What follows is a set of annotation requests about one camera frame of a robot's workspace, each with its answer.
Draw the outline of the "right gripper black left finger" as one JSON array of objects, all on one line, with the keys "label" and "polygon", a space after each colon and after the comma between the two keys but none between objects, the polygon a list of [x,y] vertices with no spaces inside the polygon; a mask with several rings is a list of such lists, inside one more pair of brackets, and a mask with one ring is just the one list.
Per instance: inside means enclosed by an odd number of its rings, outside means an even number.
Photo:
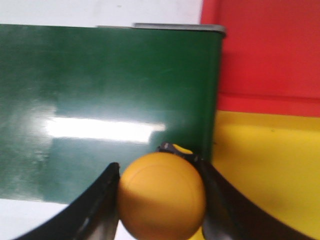
[{"label": "right gripper black left finger", "polygon": [[120,165],[110,163],[70,205],[17,240],[114,240]]}]

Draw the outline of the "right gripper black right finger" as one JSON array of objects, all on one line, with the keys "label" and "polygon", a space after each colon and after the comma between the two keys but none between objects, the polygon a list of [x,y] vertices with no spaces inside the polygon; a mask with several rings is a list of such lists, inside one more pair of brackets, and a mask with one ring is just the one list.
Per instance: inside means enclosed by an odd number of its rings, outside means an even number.
[{"label": "right gripper black right finger", "polygon": [[198,171],[206,193],[202,233],[206,240],[308,240],[309,236],[266,213],[205,160]]}]

